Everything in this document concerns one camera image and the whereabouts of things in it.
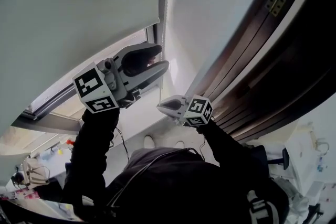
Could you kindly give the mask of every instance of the person's arm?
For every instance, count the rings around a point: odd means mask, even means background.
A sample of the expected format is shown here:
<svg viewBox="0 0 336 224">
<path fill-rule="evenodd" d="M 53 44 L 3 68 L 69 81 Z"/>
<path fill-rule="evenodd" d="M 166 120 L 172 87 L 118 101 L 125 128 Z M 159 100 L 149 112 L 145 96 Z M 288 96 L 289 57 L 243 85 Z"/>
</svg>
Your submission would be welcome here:
<svg viewBox="0 0 336 224">
<path fill-rule="evenodd" d="M 103 201 L 106 170 L 106 152 L 109 150 L 113 131 L 117 126 L 119 109 L 92 114 L 86 110 L 84 125 L 79 131 L 71 155 L 66 164 L 67 177 L 62 202 L 81 205 L 82 195 L 95 204 Z"/>
<path fill-rule="evenodd" d="M 229 160 L 240 159 L 247 154 L 242 145 L 225 133 L 212 120 L 209 120 L 206 125 L 197 127 L 197 131 L 205 136 L 216 161 L 221 165 L 228 163 Z"/>
<path fill-rule="evenodd" d="M 200 125 L 197 131 L 205 136 L 216 161 L 227 171 L 226 176 L 234 177 L 241 188 L 260 184 L 268 178 L 263 164 L 251 156 L 250 149 L 240 145 L 212 120 Z"/>
</svg>

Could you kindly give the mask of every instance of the floor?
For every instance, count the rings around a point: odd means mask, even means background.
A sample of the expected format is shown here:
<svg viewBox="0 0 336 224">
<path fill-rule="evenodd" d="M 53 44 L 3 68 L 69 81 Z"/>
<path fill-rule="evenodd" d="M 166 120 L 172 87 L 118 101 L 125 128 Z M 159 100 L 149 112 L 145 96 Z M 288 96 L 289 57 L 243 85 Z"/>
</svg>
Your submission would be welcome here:
<svg viewBox="0 0 336 224">
<path fill-rule="evenodd" d="M 171 120 L 165 119 L 158 126 L 153 126 L 125 142 L 130 156 L 135 150 L 143 148 L 143 140 L 146 135 L 152 136 L 155 146 L 174 147 L 178 141 L 183 141 L 185 147 L 193 147 L 198 152 L 200 152 L 199 147 L 204 142 L 203 135 L 198 134 L 196 129 L 176 126 Z M 207 162 L 218 165 L 207 143 L 203 146 L 202 153 Z M 104 178 L 106 185 L 108 185 L 124 169 L 127 164 L 127 155 L 122 144 L 110 149 L 106 155 L 107 169 L 104 173 Z"/>
</svg>

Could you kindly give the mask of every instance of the white wall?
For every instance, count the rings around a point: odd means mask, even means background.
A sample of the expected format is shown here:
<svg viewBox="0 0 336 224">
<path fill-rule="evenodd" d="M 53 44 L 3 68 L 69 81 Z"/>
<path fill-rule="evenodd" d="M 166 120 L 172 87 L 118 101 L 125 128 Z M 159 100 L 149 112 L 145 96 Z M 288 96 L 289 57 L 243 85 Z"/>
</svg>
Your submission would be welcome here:
<svg viewBox="0 0 336 224">
<path fill-rule="evenodd" d="M 164 97 L 185 94 L 203 65 L 212 65 L 252 1 L 167 0 L 164 57 L 170 61 L 170 75 Z"/>
<path fill-rule="evenodd" d="M 127 109 L 120 110 L 118 128 L 121 130 L 125 140 L 149 128 L 151 125 L 165 117 L 157 110 L 159 103 L 160 89 L 154 87 L 141 95 L 141 98 Z M 116 139 L 115 145 L 121 143 L 120 137 Z"/>
</svg>

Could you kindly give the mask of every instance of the cable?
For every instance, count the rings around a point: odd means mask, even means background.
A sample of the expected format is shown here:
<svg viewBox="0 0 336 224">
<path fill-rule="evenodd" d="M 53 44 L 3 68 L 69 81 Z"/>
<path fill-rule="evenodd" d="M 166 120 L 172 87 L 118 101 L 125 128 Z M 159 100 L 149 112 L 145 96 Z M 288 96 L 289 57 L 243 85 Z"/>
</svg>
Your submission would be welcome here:
<svg viewBox="0 0 336 224">
<path fill-rule="evenodd" d="M 201 156 L 202 156 L 202 159 L 205 161 L 205 157 L 204 157 L 204 155 L 203 155 L 203 152 L 202 152 L 202 147 L 205 145 L 205 137 L 204 137 L 204 142 L 203 142 L 203 144 L 202 145 L 200 145 L 200 149 L 199 149 L 199 152 L 201 153 Z"/>
<path fill-rule="evenodd" d="M 39 166 L 39 167 L 32 168 L 31 170 L 34 171 L 34 170 L 42 168 L 42 167 L 48 170 L 48 177 L 46 179 L 44 179 L 45 181 L 48 181 L 50 179 L 50 170 L 49 170 L 49 168 L 47 166 Z"/>
<path fill-rule="evenodd" d="M 190 151 L 193 150 L 196 154 L 198 154 L 198 152 L 191 147 L 187 147 L 187 148 L 183 148 L 181 150 L 177 150 L 177 151 L 171 151 L 171 152 L 167 152 L 164 153 L 158 157 L 156 157 L 154 160 L 152 160 L 152 162 L 148 163 L 146 166 L 144 166 L 142 169 L 140 169 L 136 174 L 134 174 L 131 179 L 126 183 L 126 185 L 120 189 L 113 197 L 112 199 L 109 201 L 109 203 L 107 204 L 107 206 L 111 205 L 111 207 L 114 207 L 114 204 L 116 203 L 116 201 L 118 200 L 118 198 L 121 196 L 121 194 L 125 191 L 125 189 L 128 187 L 128 185 L 136 178 L 139 177 L 142 173 L 144 173 L 153 163 L 155 163 L 157 160 L 159 160 L 160 158 L 167 156 L 167 155 L 171 155 L 171 154 L 176 154 L 178 152 L 182 152 L 182 151 Z"/>
<path fill-rule="evenodd" d="M 126 145 L 125 145 L 125 140 L 124 140 L 124 137 L 122 135 L 122 132 L 119 130 L 118 127 L 115 127 L 117 129 L 117 131 L 120 133 L 120 136 L 121 136 L 121 139 L 122 139 L 122 144 L 124 145 L 124 148 L 125 148 L 125 151 L 126 151 L 126 154 L 127 154 L 127 160 L 129 161 L 130 160 L 130 157 L 128 156 L 128 150 L 126 148 Z"/>
</svg>

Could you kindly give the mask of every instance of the black jacket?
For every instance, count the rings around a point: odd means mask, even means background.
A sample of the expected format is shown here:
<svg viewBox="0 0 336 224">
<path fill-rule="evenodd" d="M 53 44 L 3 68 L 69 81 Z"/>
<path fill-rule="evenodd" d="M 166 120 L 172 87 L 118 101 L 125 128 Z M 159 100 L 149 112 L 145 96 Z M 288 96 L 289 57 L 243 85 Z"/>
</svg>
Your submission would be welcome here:
<svg viewBox="0 0 336 224">
<path fill-rule="evenodd" d="M 73 204 L 77 211 L 81 208 L 84 218 L 90 219 L 100 210 L 107 214 L 106 205 L 111 198 L 146 165 L 125 169 L 106 188 L 103 177 L 105 154 L 113 139 L 118 116 L 119 110 L 110 110 L 97 114 L 86 111 L 82 117 L 84 125 L 76 138 L 71 163 L 66 166 L 63 202 Z M 287 215 L 286 194 L 268 175 L 260 173 L 261 164 L 251 157 L 249 149 L 242 147 L 211 120 L 197 131 L 204 134 L 220 167 L 190 152 L 164 157 L 130 183 L 118 199 L 115 212 L 108 213 L 109 217 L 119 220 L 206 218 L 250 223 L 246 195 L 251 189 L 258 197 L 272 201 L 279 214 Z M 94 201 L 94 212 L 83 210 L 82 195 Z"/>
</svg>

